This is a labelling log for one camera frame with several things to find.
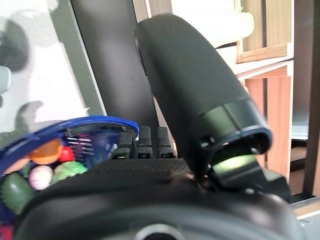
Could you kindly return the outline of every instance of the white wall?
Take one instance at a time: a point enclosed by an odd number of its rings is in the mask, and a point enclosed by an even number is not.
[[[12,71],[0,99],[0,148],[52,121],[104,114],[68,1],[0,6],[0,65]]]

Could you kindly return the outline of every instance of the green plastic toy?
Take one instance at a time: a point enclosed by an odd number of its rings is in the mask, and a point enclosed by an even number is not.
[[[3,203],[16,214],[20,214],[25,204],[35,195],[28,182],[17,172],[4,177],[0,193]]]
[[[65,162],[55,168],[51,184],[64,180],[67,177],[73,177],[76,174],[83,174],[86,171],[87,168],[83,166],[80,162]]]

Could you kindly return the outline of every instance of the colorful toys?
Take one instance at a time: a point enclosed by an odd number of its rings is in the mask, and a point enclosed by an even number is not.
[[[0,193],[3,203],[16,214],[35,194],[28,182],[16,172],[4,177]]]
[[[38,165],[52,164],[58,160],[62,152],[62,143],[59,138],[51,140],[31,152],[32,161]]]
[[[11,240],[14,228],[11,225],[0,226],[0,240]]]
[[[54,171],[45,165],[37,166],[30,171],[29,183],[35,190],[43,190],[49,187]]]
[[[87,168],[77,161],[67,161],[57,166],[54,170],[52,184],[64,180],[67,177],[72,177],[76,174],[83,174]]]
[[[5,170],[4,174],[10,174],[12,172],[18,171],[22,169],[25,165],[27,165],[30,161],[30,157],[24,156],[23,158],[16,161],[14,164],[12,164],[7,170]]]
[[[73,153],[71,147],[63,146],[61,154],[59,156],[59,161],[64,163],[64,162],[70,162],[70,161],[74,161],[74,160],[75,160],[75,156],[74,156],[74,153]]]

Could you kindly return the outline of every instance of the robotic hand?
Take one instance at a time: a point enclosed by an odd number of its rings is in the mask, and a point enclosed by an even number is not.
[[[305,239],[286,180],[254,157],[272,134],[216,50],[174,15],[135,36],[185,161],[112,159],[58,182],[27,204],[14,239]]]

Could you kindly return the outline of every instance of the black plastic part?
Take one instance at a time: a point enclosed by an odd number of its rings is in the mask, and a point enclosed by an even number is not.
[[[128,147],[119,147],[114,150],[111,154],[111,160],[117,159],[129,159],[130,158],[131,149]]]
[[[266,152],[272,134],[240,82],[212,45],[172,14],[140,22],[136,44],[152,92],[179,153],[197,178],[224,144]]]
[[[174,159],[174,150],[170,146],[158,146],[156,157],[159,159]]]
[[[156,157],[158,159],[175,158],[174,150],[171,148],[168,129],[165,126],[158,128],[158,147],[156,149]]]
[[[158,127],[158,147],[171,147],[168,129],[165,126]]]
[[[151,142],[151,129],[149,126],[141,126],[139,129],[139,141],[135,151],[136,159],[152,159],[153,149]]]
[[[139,129],[139,147],[152,147],[151,129],[149,126],[141,126]]]
[[[153,150],[150,146],[138,146],[135,151],[136,159],[152,159]]]
[[[118,148],[129,148],[133,147],[133,136],[131,132],[122,131],[120,133]]]
[[[70,2],[107,114],[150,126],[156,151],[159,123],[135,46],[132,0]]]
[[[277,196],[200,191],[187,175],[165,173],[67,178],[27,204],[13,239],[127,240],[158,223],[179,229],[187,239],[195,239],[190,233],[196,239],[306,239],[289,205]]]

